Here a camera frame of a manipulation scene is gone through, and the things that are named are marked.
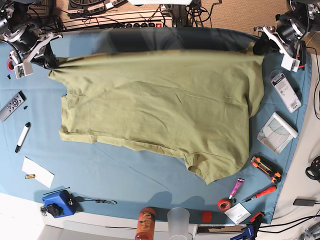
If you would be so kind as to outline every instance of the t-shirt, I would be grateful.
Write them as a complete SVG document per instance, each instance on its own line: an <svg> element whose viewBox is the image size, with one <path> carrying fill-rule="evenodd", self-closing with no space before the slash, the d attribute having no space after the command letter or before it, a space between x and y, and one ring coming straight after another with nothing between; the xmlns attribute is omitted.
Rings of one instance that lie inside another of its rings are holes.
<svg viewBox="0 0 320 240"><path fill-rule="evenodd" d="M207 184L248 160L249 118L264 95L263 57L165 50L58 61L49 77L67 88L63 141L183 158Z"/></svg>

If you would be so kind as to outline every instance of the orange screwdriver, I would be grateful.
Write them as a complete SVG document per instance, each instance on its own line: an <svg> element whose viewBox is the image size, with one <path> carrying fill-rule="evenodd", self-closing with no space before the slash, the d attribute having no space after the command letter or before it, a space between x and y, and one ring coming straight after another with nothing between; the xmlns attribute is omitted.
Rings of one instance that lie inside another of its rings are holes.
<svg viewBox="0 0 320 240"><path fill-rule="evenodd" d="M252 199L260 198L260 197L262 197L262 196L264 196L264 195L267 195L267 194L269 194L269 193L274 192L276 189L277 189L276 186L271 186L271 187L267 188L266 190L264 190L264 191L262 191L262 192L260 192L260 193L257 193L257 194L254 195L253 197L247 198L246 200L244 200L244 201L241 202L241 203L243 204L243 203L246 203L246 202L251 201Z"/></svg>

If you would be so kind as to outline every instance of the clear plastic cup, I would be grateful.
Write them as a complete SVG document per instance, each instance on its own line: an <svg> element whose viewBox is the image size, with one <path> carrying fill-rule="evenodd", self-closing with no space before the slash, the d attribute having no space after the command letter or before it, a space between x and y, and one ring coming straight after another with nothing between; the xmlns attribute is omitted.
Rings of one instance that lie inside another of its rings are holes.
<svg viewBox="0 0 320 240"><path fill-rule="evenodd" d="M181 207L172 208L167 215L170 240L187 240L190 213Z"/></svg>

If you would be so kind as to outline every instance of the blue clamp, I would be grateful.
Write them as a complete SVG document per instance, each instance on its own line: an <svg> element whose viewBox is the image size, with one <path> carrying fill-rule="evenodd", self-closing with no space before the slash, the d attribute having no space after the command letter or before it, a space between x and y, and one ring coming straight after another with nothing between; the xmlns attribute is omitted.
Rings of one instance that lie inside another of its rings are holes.
<svg viewBox="0 0 320 240"><path fill-rule="evenodd" d="M252 239L254 235L255 235L254 226L250 224L244 229L244 233L238 236L235 236L233 238L230 238L230 240Z"/></svg>

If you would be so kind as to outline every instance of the remote control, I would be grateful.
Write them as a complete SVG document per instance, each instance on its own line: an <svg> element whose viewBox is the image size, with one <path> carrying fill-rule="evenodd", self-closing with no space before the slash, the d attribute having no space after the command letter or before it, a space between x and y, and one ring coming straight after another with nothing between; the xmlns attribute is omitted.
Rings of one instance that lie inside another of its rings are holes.
<svg viewBox="0 0 320 240"><path fill-rule="evenodd" d="M4 122L26 99L22 91L18 92L0 111L1 122Z"/></svg>

